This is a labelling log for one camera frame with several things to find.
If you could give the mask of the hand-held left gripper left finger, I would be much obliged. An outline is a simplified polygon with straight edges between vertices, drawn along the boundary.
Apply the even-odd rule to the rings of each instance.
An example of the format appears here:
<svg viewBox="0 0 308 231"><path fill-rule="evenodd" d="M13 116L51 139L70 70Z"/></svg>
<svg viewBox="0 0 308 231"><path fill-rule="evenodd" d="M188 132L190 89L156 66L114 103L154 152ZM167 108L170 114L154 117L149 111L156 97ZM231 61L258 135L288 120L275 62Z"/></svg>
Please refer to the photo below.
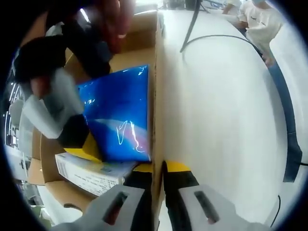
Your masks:
<svg viewBox="0 0 308 231"><path fill-rule="evenodd" d="M152 167L140 164L125 179L94 199L74 222L52 231L152 231Z"/></svg>

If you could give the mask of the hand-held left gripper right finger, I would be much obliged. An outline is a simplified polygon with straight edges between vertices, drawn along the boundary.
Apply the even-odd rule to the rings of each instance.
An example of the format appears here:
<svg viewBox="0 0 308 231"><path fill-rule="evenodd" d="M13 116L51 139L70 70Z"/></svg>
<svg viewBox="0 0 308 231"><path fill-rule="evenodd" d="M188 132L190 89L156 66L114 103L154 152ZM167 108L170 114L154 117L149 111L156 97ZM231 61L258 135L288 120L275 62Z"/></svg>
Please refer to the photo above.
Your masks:
<svg viewBox="0 0 308 231"><path fill-rule="evenodd" d="M163 162L165 203L174 231L269 231L267 225L249 222L235 205L176 161Z"/></svg>

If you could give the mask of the person's right hand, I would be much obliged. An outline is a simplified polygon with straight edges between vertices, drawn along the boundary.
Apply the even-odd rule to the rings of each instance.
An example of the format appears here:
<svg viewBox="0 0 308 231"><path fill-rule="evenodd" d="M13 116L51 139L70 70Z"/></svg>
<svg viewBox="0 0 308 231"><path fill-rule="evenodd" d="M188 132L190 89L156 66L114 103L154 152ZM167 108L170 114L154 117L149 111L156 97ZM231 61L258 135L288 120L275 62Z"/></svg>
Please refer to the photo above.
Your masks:
<svg viewBox="0 0 308 231"><path fill-rule="evenodd" d="M95 7L99 11L99 28L109 50L117 54L121 41L126 36L135 11L134 0L97 0Z"/></svg>

